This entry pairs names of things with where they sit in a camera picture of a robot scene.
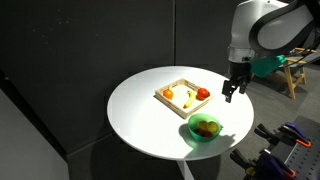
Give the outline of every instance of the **round white table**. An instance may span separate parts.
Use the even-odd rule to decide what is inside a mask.
[[[155,90],[184,78],[206,88],[213,99],[196,113],[215,117],[223,126],[211,142],[195,141],[183,119],[154,97]],[[185,179],[193,179],[185,161],[223,153],[239,143],[253,124],[253,107],[246,94],[237,91],[232,102],[221,94],[227,78],[214,72],[183,66],[146,70],[123,81],[112,93],[107,106],[110,124],[119,137],[133,148],[159,158],[176,160]]]

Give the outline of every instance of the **wooden tray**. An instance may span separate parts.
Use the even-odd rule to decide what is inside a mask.
[[[155,97],[175,113],[177,113],[179,116],[181,116],[183,119],[186,119],[188,116],[199,110],[212,99],[212,94],[210,94],[210,96],[205,100],[200,101],[196,99],[190,107],[184,109],[183,105],[189,99],[189,94],[187,93],[188,90],[194,91],[197,94],[199,88],[199,86],[182,78],[156,90]],[[170,89],[174,94],[172,100],[163,96],[163,91],[167,89]]]

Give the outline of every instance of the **chair leg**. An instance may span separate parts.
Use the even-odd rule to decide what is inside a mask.
[[[303,68],[303,67],[300,69],[300,74],[302,74],[302,75],[303,75],[303,78],[302,78],[302,84],[307,84],[306,73],[305,73],[305,71],[304,71],[304,68]]]
[[[286,79],[287,79],[287,84],[288,84],[288,88],[289,88],[289,91],[290,91],[290,97],[292,99],[296,99],[296,95],[294,93],[294,84],[292,82],[292,77],[291,77],[291,71],[290,71],[290,67],[288,65],[286,65],[288,62],[285,63],[283,69],[284,69],[284,74],[286,76]]]

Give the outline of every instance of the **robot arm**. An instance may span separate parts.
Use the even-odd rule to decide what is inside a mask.
[[[286,4],[276,0],[249,0],[238,5],[229,46],[229,81],[222,94],[231,102],[251,80],[251,60],[287,54],[320,27],[320,1],[295,0]]]

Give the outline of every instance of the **dark wall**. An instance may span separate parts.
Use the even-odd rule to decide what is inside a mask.
[[[104,95],[130,75],[175,61],[226,72],[237,4],[177,0],[175,29],[173,0],[1,2],[0,69],[72,152],[112,131]]]
[[[220,74],[228,69],[234,11],[241,0],[177,0],[177,65]]]

